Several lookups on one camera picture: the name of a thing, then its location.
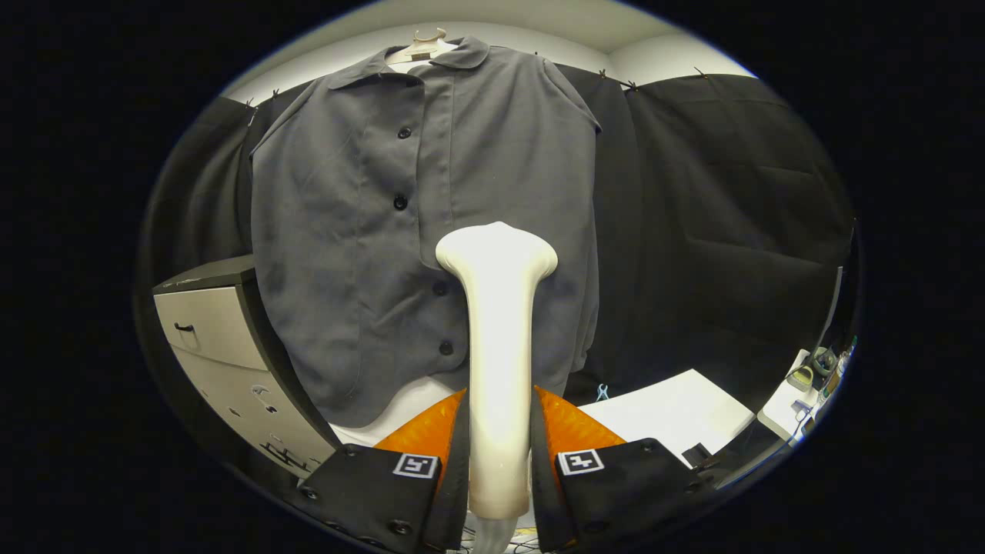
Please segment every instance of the gray drawer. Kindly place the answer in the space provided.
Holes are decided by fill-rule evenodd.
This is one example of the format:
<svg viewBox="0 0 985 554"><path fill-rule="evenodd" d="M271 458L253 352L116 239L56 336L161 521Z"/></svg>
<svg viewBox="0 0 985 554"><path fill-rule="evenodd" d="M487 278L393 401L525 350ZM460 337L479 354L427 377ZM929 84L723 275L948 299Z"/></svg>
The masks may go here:
<svg viewBox="0 0 985 554"><path fill-rule="evenodd" d="M236 287L155 295L154 302L172 346L219 362L267 371L246 324Z"/></svg>
<svg viewBox="0 0 985 554"><path fill-rule="evenodd" d="M246 369L172 347L195 388L254 448L306 478L335 449L295 409L268 371Z"/></svg>

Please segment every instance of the screw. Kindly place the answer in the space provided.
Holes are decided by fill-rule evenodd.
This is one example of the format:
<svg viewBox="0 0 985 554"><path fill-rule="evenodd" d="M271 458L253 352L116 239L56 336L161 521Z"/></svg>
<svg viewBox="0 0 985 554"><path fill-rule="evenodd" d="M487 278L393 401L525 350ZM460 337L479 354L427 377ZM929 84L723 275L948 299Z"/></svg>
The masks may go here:
<svg viewBox="0 0 985 554"><path fill-rule="evenodd" d="M406 521L400 521L399 519L394 519L390 522L390 530L397 534L411 534L413 530L411 525Z"/></svg>
<svg viewBox="0 0 985 554"><path fill-rule="evenodd" d="M328 528L330 529L335 529L342 534L349 534L349 531L345 527L342 527L341 525L335 523L334 521L325 521L325 524L328 525Z"/></svg>
<svg viewBox="0 0 985 554"><path fill-rule="evenodd" d="M368 544L370 546L376 546L378 548L386 548L385 546L383 546L383 543L382 542L376 540L375 538L369 537L369 536L361 536L361 537L359 537L359 540L361 540L362 542L364 542L364 543L366 543L366 544Z"/></svg>

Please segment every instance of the shirt collar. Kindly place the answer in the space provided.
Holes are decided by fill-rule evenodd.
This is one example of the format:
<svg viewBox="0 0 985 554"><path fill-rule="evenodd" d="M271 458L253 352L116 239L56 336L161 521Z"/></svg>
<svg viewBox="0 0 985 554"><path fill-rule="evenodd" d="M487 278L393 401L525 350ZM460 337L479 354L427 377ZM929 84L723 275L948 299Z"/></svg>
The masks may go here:
<svg viewBox="0 0 985 554"><path fill-rule="evenodd" d="M490 53L489 45L474 36L463 36L461 38L447 40L446 42L456 44L458 47L439 54L430 61L431 64L443 65L453 69L475 69L486 61L486 57ZM363 61L328 75L325 77L326 86L329 89L341 89L359 79L379 75L380 73L396 73L396 71L390 69L386 64L386 56L406 47L407 45L405 44L384 48Z"/></svg>

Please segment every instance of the white hanger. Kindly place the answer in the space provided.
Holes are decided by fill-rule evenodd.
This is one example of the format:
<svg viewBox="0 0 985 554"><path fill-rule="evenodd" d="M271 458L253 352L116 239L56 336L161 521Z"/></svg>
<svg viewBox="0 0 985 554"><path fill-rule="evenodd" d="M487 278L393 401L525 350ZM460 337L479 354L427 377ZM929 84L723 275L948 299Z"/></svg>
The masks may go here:
<svg viewBox="0 0 985 554"><path fill-rule="evenodd" d="M406 73L412 67L426 65L436 56L458 47L458 44L449 44L442 40L446 36L448 33L442 28L437 28L437 34L431 38L421 38L420 31L414 31L414 43L386 56L384 61L389 66L400 64L399 68L391 67L400 73Z"/></svg>

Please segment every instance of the black cabinet top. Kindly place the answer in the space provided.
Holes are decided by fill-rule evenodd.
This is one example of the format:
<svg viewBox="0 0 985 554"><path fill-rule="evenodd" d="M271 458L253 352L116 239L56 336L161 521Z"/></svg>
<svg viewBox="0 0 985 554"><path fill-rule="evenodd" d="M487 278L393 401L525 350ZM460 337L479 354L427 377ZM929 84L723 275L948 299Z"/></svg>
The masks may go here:
<svg viewBox="0 0 985 554"><path fill-rule="evenodd" d="M256 279L253 268L253 254L221 259L189 269L160 283L152 289L153 294L162 295L198 289L231 287Z"/></svg>

